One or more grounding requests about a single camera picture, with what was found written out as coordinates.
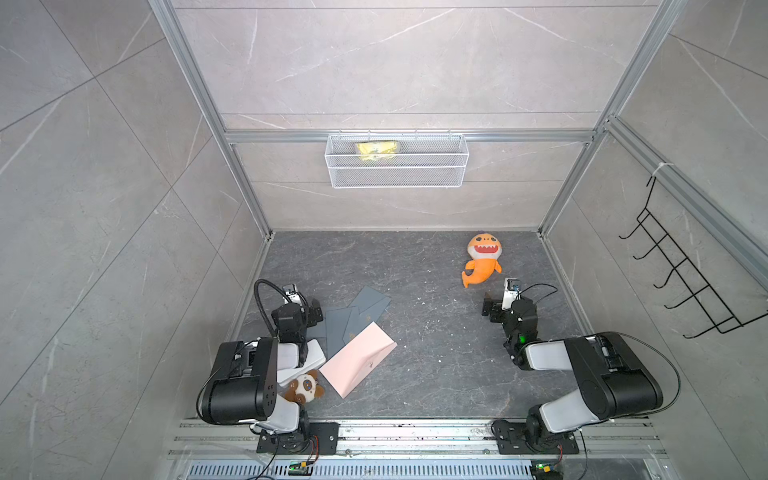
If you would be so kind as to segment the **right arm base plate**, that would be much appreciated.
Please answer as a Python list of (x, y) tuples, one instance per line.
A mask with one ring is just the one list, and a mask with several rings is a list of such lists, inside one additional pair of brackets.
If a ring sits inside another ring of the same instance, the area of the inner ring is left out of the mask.
[(536, 419), (526, 422), (497, 419), (490, 427), (502, 455), (575, 455), (580, 452), (572, 432), (551, 433)]

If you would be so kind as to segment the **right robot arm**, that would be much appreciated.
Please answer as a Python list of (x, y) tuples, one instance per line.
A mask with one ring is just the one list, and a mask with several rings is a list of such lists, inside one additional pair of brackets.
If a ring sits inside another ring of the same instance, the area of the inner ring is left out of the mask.
[(541, 340), (537, 306), (525, 296), (513, 301), (486, 296), (481, 315), (503, 327), (504, 347), (519, 369), (570, 372), (576, 381), (574, 391), (531, 407), (523, 423), (493, 421), (491, 431), (502, 454), (576, 454), (574, 433), (580, 428), (660, 413), (675, 403), (664, 400), (660, 383), (626, 342), (626, 334)]

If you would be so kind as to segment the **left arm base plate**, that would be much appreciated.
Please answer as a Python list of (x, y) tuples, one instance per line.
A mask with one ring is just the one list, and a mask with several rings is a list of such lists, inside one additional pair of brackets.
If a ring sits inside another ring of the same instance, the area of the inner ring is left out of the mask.
[(301, 424), (291, 433), (270, 434), (262, 430), (258, 435), (258, 453), (278, 455), (334, 455), (340, 439), (337, 422), (310, 422)]

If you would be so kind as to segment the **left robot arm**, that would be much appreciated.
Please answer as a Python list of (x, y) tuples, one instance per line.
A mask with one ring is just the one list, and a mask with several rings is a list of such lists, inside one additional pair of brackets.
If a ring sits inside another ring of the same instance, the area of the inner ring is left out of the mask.
[(293, 284), (258, 279), (253, 293), (268, 334), (219, 346), (196, 398), (197, 415), (210, 425), (266, 434), (274, 452), (316, 452), (306, 405), (324, 394), (319, 367), (326, 356), (308, 330), (324, 321), (322, 307)]

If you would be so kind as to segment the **pink envelope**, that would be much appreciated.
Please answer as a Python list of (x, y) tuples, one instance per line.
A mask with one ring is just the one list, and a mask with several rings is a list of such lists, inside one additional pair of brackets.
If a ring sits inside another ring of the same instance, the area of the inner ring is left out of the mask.
[(328, 360), (320, 373), (346, 398), (396, 347), (388, 334), (371, 323)]

